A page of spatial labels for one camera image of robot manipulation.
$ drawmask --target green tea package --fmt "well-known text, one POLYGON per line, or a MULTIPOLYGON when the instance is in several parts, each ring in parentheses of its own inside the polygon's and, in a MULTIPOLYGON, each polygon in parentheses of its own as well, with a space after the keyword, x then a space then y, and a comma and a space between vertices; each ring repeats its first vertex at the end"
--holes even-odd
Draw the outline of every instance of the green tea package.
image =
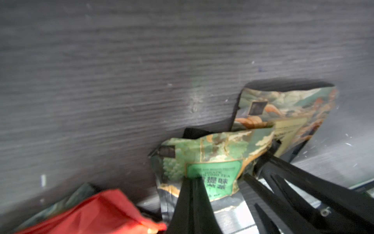
POLYGON ((214 211, 243 198, 237 178, 271 146, 274 128, 214 133, 198 139, 171 138, 150 154, 163 220, 171 220, 184 177, 202 177, 214 211))
POLYGON ((300 151, 334 108, 336 94, 334 86, 288 92, 244 88, 232 131, 274 126, 274 138, 281 141, 275 156, 300 151))

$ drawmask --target wood grain texture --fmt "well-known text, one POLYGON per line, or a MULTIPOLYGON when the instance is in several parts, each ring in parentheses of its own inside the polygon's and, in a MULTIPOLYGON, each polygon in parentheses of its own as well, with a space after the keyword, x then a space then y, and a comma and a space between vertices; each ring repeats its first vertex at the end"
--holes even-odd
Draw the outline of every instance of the wood grain texture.
POLYGON ((336 84, 337 109, 296 165, 344 186, 374 177, 373 1, 0 6, 2 230, 83 182, 157 210, 147 154, 186 126, 228 130, 253 80, 336 84))

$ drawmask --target grape illustration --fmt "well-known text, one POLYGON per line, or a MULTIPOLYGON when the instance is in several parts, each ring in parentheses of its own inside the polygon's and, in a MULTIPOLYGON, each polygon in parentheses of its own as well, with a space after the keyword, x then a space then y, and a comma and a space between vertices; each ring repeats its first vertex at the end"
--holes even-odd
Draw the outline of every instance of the grape illustration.
POLYGON ((175 158, 164 158, 163 169, 164 175, 171 181, 178 181, 184 176, 183 166, 175 158))

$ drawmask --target red plastic bag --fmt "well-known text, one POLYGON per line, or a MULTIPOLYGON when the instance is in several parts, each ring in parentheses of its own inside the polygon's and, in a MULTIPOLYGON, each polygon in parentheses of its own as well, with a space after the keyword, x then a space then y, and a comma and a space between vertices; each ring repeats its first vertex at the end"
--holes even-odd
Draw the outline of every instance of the red plastic bag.
POLYGON ((17 234, 151 234, 164 223, 144 218, 119 190, 98 193, 76 207, 17 234))

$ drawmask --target black square logo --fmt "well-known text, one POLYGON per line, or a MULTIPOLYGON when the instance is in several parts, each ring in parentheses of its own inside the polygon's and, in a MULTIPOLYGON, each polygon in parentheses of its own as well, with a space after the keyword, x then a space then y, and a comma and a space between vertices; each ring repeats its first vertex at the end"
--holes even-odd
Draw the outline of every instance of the black square logo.
POLYGON ((160 146, 159 155, 161 157, 175 158, 175 146, 174 145, 160 146))
POLYGON ((267 101, 254 101, 251 104, 248 115, 262 115, 262 112, 267 105, 267 101))

